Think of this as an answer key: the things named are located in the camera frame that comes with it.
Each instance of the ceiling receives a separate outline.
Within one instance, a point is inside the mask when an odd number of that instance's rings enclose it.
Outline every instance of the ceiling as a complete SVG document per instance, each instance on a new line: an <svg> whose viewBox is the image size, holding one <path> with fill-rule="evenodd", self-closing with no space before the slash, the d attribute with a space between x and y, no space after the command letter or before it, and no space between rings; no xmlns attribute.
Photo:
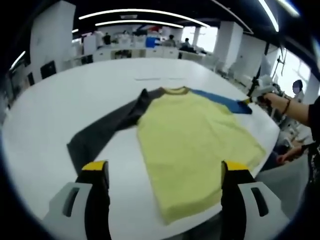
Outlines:
<svg viewBox="0 0 320 240"><path fill-rule="evenodd" d="M28 0L18 3L13 0L8 2L7 9L9 12L5 16L4 14L0 16L1 22L4 23L3 34L5 35L5 37L2 37L4 42L0 46L1 62L3 63L0 66L1 73L5 73L23 51L26 51L25 56L28 58L33 19L57 1ZM241 20L214 1L223 4ZM293 0L292 2L302 15L300 18L293 18L275 0L265 1L277 19L279 33L275 32L258 0L135 0L125 4L124 1L67 0L67 2L76 5L73 28L79 29L79 34L92 30L96 23L121 20L120 15L123 15L123 13L102 14L82 20L79 20L79 17L113 9L160 10L197 19L211 26L219 26L220 20L235 21L243 27L245 32L248 32L249 30L244 26L244 22L254 32L255 37L269 41L277 46L279 44L284 45L311 66L313 71L318 73L310 33L313 32L314 36L320 37L319 33L315 32L318 28L316 26L317 16L311 14L311 10L314 11L315 8L318 8L316 4L319 3L312 1L312 3L308 2L308 5L306 5L301 0ZM183 26L197 25L193 22L163 14L138 13L137 15L139 20L154 20Z"/></svg>

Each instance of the white table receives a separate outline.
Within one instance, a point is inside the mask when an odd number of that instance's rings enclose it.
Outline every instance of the white table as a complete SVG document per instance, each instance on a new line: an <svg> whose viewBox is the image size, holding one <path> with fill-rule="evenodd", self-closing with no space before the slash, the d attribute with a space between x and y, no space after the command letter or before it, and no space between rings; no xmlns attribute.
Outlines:
<svg viewBox="0 0 320 240"><path fill-rule="evenodd" d="M27 207L43 218L50 199L76 172L66 144L72 136L110 111L136 98L143 88L193 89L232 99L246 96L214 72L192 61L137 58L102 61L46 78L26 90L12 107L3 126L3 144L13 183ZM257 105L238 121L272 151L279 128ZM113 240L160 240L185 232L216 215L208 210L163 224L147 175L136 128L118 132L97 158L109 160L109 228Z"/></svg>

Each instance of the yellow t-shirt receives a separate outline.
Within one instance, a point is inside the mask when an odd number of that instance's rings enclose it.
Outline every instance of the yellow t-shirt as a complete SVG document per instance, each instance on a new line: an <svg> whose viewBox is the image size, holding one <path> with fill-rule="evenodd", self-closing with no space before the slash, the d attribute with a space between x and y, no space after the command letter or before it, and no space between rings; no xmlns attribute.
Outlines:
<svg viewBox="0 0 320 240"><path fill-rule="evenodd" d="M252 169L265 156L226 106L192 92L153 100L138 121L138 139L167 224L220 201L223 160Z"/></svg>

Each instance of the person's arm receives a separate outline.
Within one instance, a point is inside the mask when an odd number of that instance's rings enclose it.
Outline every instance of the person's arm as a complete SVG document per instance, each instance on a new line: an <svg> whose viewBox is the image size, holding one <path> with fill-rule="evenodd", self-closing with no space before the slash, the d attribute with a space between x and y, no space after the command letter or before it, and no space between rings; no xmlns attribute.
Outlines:
<svg viewBox="0 0 320 240"><path fill-rule="evenodd" d="M267 93L263 96L263 98L268 99L271 102L271 106L275 109L278 109L281 113L285 111L289 101L288 99L278 96L274 93ZM288 117L302 123L303 125L309 126L309 105L291 99L285 114Z"/></svg>

